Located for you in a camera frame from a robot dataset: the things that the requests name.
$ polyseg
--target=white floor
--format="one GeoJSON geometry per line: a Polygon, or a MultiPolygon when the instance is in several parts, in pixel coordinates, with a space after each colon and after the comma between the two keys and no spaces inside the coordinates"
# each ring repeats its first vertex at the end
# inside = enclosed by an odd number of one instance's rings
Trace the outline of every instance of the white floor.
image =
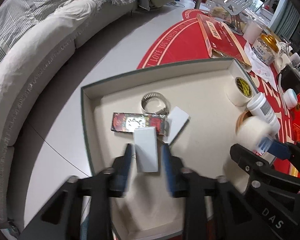
{"type": "Polygon", "coordinates": [[[192,0],[180,3],[185,8],[164,6],[108,25],[76,50],[41,93],[15,144],[10,173],[9,216],[20,230],[69,176],[91,176],[80,88],[135,70],[152,43],[194,7],[192,0]]]}

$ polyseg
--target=small white box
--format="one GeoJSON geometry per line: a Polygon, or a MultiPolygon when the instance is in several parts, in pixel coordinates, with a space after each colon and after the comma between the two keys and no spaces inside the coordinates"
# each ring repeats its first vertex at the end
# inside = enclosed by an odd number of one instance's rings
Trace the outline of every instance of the small white box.
{"type": "Polygon", "coordinates": [[[188,119],[189,114],[187,114],[185,111],[182,111],[177,106],[173,108],[171,113],[167,116],[167,121],[169,124],[169,135],[163,137],[163,141],[167,144],[170,144],[178,135],[188,119]]]}
{"type": "Polygon", "coordinates": [[[140,172],[158,172],[157,132],[155,127],[136,128],[133,133],[137,168],[140,172]]]}

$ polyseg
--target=green curtain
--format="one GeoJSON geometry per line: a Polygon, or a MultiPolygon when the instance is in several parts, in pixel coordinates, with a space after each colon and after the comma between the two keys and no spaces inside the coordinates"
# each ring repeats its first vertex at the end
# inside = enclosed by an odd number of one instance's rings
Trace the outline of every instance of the green curtain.
{"type": "Polygon", "coordinates": [[[285,12],[274,33],[290,39],[300,20],[300,14],[293,4],[288,1],[285,12]]]}

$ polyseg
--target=metal ring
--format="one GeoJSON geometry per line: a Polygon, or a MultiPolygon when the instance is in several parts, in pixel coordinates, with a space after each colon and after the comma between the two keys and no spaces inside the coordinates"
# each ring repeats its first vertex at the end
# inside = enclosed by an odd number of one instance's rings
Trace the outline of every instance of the metal ring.
{"type": "Polygon", "coordinates": [[[144,95],[142,97],[141,109],[142,109],[142,112],[144,114],[168,114],[169,113],[169,107],[168,107],[167,99],[162,94],[157,93],[157,92],[150,92],[150,93],[147,93],[146,95],[144,95]],[[148,111],[145,110],[146,104],[149,101],[151,101],[153,98],[158,98],[159,100],[161,100],[164,103],[164,108],[158,110],[155,113],[151,113],[151,112],[148,112],[148,111]]]}

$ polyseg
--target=bolt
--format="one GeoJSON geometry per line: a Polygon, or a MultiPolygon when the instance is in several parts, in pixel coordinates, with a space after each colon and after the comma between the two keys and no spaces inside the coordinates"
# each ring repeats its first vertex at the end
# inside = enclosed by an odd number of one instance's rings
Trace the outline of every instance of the bolt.
{"type": "Polygon", "coordinates": [[[181,172],[182,172],[183,174],[188,174],[188,173],[191,173],[191,172],[192,172],[192,170],[191,170],[191,169],[189,169],[189,168],[185,168],[185,167],[183,167],[183,168],[181,168],[181,172]]]}
{"type": "Polygon", "coordinates": [[[251,185],[254,187],[254,188],[258,188],[261,186],[261,183],[257,180],[254,180],[253,182],[251,182],[251,185]]]}
{"type": "Polygon", "coordinates": [[[226,183],[226,182],[228,182],[226,176],[218,176],[217,180],[218,180],[219,183],[226,183]]]}
{"type": "Polygon", "coordinates": [[[112,174],[114,173],[114,168],[106,168],[104,171],[103,171],[104,174],[112,174]]]}
{"type": "Polygon", "coordinates": [[[78,176],[70,176],[67,182],[69,183],[76,183],[78,181],[79,177],[78,176]]]}

